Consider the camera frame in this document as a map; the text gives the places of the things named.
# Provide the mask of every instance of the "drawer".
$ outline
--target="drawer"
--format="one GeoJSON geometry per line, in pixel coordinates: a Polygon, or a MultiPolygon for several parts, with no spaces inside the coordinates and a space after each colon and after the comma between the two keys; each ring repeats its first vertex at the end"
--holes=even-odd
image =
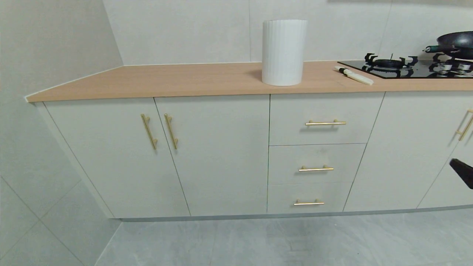
{"type": "Polygon", "coordinates": [[[342,212],[350,192],[349,183],[320,183],[268,186],[268,213],[342,212]],[[314,205],[300,203],[324,202],[314,205]]]}
{"type": "Polygon", "coordinates": [[[352,182],[366,144],[272,146],[268,184],[352,182]]]}
{"type": "Polygon", "coordinates": [[[270,145],[366,143],[384,92],[271,95],[270,145]],[[306,125],[313,122],[346,122],[306,125]]]}

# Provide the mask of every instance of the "baseboard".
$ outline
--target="baseboard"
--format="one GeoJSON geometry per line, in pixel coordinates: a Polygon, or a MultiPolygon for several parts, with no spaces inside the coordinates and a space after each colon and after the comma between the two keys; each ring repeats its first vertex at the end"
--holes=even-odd
{"type": "Polygon", "coordinates": [[[237,220],[237,219],[268,219],[268,218],[291,218],[291,217],[318,217],[318,216],[343,216],[343,215],[368,215],[389,213],[418,213],[432,211],[446,211],[473,208],[472,205],[386,210],[386,211],[363,211],[363,212],[339,212],[339,213],[287,213],[287,214],[251,214],[251,215],[218,215],[218,216],[185,216],[185,217],[157,217],[157,218],[122,218],[123,222],[170,222],[170,221],[203,221],[203,220],[237,220]]]}

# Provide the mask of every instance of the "white tile wall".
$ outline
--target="white tile wall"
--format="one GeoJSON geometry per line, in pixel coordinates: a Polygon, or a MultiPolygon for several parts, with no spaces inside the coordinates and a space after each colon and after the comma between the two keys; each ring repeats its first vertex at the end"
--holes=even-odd
{"type": "Polygon", "coordinates": [[[38,222],[1,260],[0,266],[83,266],[38,222]]]}
{"type": "Polygon", "coordinates": [[[125,65],[248,62],[248,0],[104,0],[125,65]]]}
{"type": "Polygon", "coordinates": [[[260,62],[263,21],[308,19],[306,61],[362,59],[381,45],[391,0],[250,0],[251,61],[260,62]]]}
{"type": "Polygon", "coordinates": [[[122,65],[101,0],[1,2],[0,103],[122,65]]]}
{"type": "Polygon", "coordinates": [[[0,178],[0,258],[30,230],[38,218],[0,178]]]}
{"type": "Polygon", "coordinates": [[[121,223],[105,217],[82,182],[69,191],[42,221],[84,265],[93,265],[97,261],[121,223]]]}
{"type": "MultiPolygon", "coordinates": [[[[0,169],[10,185],[0,184],[0,266],[83,266],[37,222],[35,214],[41,218],[53,205],[67,205],[63,196],[79,177],[23,96],[123,64],[103,2],[0,0],[0,29],[0,169]]],[[[77,233],[77,243],[84,236],[93,243],[77,251],[93,265],[110,235],[103,226],[108,220],[84,211],[98,208],[90,197],[74,203],[90,223],[70,221],[68,228],[77,233]]]]}
{"type": "Polygon", "coordinates": [[[473,1],[393,0],[380,57],[423,56],[422,50],[436,45],[437,37],[473,30],[473,1]]]}
{"type": "Polygon", "coordinates": [[[3,178],[38,216],[80,180],[36,107],[24,99],[0,107],[3,178]]]}
{"type": "Polygon", "coordinates": [[[309,20],[307,61],[363,59],[368,52],[431,56],[425,46],[471,30],[473,22],[470,0],[104,2],[127,65],[258,62],[263,21],[291,18],[309,20]]]}

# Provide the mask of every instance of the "black object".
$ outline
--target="black object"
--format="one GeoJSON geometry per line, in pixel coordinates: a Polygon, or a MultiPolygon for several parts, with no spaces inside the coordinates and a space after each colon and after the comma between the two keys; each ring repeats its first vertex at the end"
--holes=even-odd
{"type": "Polygon", "coordinates": [[[383,79],[437,79],[437,78],[473,78],[473,63],[456,60],[438,53],[432,60],[377,59],[374,53],[368,53],[365,60],[340,61],[339,63],[378,76],[383,79]]]}
{"type": "Polygon", "coordinates": [[[450,161],[450,166],[460,176],[463,182],[465,182],[470,189],[473,189],[473,167],[459,159],[452,159],[450,161]]]}
{"type": "Polygon", "coordinates": [[[426,53],[444,53],[453,58],[473,59],[473,31],[454,32],[437,38],[438,45],[427,46],[426,53]]]}
{"type": "Polygon", "coordinates": [[[346,70],[346,68],[340,68],[340,69],[338,70],[338,72],[342,73],[342,74],[345,75],[345,76],[348,76],[347,74],[345,74],[345,70],[346,70]]]}

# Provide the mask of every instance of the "pan handle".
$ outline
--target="pan handle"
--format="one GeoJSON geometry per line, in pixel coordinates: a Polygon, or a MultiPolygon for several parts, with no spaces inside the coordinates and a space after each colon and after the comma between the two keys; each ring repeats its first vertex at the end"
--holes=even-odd
{"type": "Polygon", "coordinates": [[[441,52],[450,52],[450,53],[457,53],[460,49],[455,47],[441,47],[440,45],[431,45],[425,47],[423,50],[426,53],[441,53],[441,52]]]}

